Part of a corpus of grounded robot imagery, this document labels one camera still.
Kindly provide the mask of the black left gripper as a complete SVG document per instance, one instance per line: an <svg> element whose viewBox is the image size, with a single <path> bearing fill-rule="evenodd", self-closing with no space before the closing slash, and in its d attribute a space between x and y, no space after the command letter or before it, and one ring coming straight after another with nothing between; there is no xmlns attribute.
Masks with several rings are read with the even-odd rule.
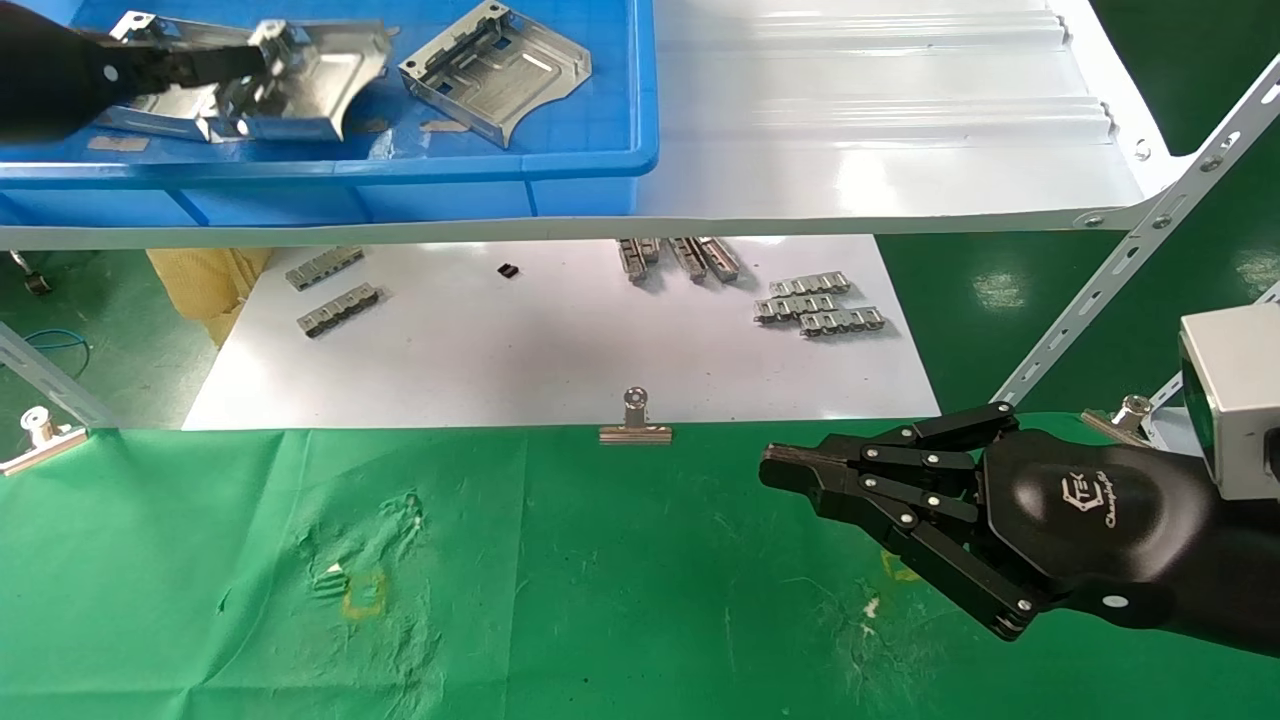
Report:
<svg viewBox="0 0 1280 720"><path fill-rule="evenodd" d="M122 45L133 67L110 65L108 50L10 1L1 3L1 142L45 143L88 126L122 96L238 81L266 68L259 47Z"/></svg>

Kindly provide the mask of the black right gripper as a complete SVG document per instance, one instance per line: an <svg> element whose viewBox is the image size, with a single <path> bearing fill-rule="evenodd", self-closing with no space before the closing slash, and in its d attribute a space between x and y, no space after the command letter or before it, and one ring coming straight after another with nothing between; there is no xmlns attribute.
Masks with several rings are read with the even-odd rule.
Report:
<svg viewBox="0 0 1280 720"><path fill-rule="evenodd" d="M1202 461L1018 428L1015 406L997 401L877 436L833 433L815 447L773 443L759 478L806 498L818 518L863 529L1002 641L1025 632L1037 600L1130 629L1170 628L1178 566L1219 503ZM870 474L972 470L972 452L983 448L989 530L1032 593L973 552L974 503L925 482Z"/></svg>

